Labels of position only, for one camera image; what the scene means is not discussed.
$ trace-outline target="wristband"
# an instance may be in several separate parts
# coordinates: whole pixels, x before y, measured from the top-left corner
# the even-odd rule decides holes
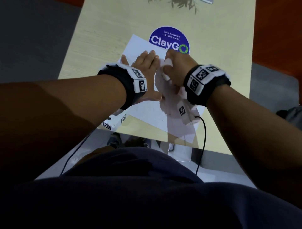
[[[195,66],[184,80],[188,101],[205,107],[214,89],[224,84],[231,85],[229,75],[213,65]]]
[[[101,68],[98,73],[98,75],[103,74],[117,78],[125,87],[127,98],[125,104],[121,107],[122,110],[132,106],[147,91],[146,78],[140,70],[131,66],[121,63],[110,63]]]

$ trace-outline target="white paper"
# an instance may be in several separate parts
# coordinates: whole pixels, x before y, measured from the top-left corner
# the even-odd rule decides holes
[[[126,56],[129,65],[131,65],[145,50],[148,52],[154,50],[159,55],[159,58],[163,59],[167,52],[167,49],[153,45],[133,34],[123,54]],[[193,143],[199,123],[188,126],[183,124],[176,107],[181,98],[174,93],[171,81],[165,81],[159,71],[155,75],[154,90],[160,91],[164,95],[165,101],[141,102],[133,105],[128,114],[180,139]],[[197,109],[201,116],[205,107],[198,106]]]

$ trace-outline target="black wristband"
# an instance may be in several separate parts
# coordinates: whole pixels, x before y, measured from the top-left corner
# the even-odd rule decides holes
[[[188,74],[185,77],[184,80],[184,87],[186,89],[187,92],[187,99],[191,104],[196,104],[196,105],[202,105],[205,106],[207,105],[207,100],[209,99],[209,97],[211,96],[211,94],[213,93],[214,89],[220,85],[231,85],[230,80],[226,77],[226,75],[222,75],[222,76],[216,76],[214,77],[210,82],[208,82],[207,84],[203,85],[203,90],[200,93],[200,95],[196,95],[191,88],[188,87],[187,83],[192,75],[192,73],[199,68],[200,66],[203,65],[197,65],[194,68],[192,68]]]
[[[116,66],[106,65],[105,69],[100,70],[98,72],[98,75],[104,75],[104,74],[117,78],[125,87],[127,98],[125,104],[121,107],[122,110],[126,110],[128,107],[134,104],[140,97],[142,97],[146,93],[146,92],[135,93],[133,79],[128,74],[126,69],[123,69],[118,65]]]

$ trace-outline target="hand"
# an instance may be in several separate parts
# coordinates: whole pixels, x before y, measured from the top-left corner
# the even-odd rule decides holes
[[[129,65],[125,55],[122,55],[121,61],[123,64]],[[144,51],[132,64],[132,67],[139,69],[147,79],[148,91],[136,102],[140,103],[146,100],[161,101],[163,99],[160,92],[154,91],[154,76],[157,68],[159,67],[159,56],[155,55],[152,50],[149,54]]]
[[[187,73],[198,63],[189,54],[182,54],[174,49],[167,51],[165,59],[167,58],[172,60],[173,67],[164,66],[164,73],[170,77],[174,85],[183,86]]]

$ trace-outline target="wooden table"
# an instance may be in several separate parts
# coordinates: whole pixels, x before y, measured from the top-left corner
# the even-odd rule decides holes
[[[96,75],[103,64],[120,58],[132,34],[149,40],[156,28],[172,26],[186,35],[198,63],[224,69],[232,87],[249,97],[255,0],[215,0],[213,5],[196,0],[196,14],[195,8],[172,8],[168,1],[85,0],[59,79]],[[231,154],[207,110],[202,117],[205,148]],[[202,124],[192,144],[131,116],[118,132],[195,148],[204,142]]]

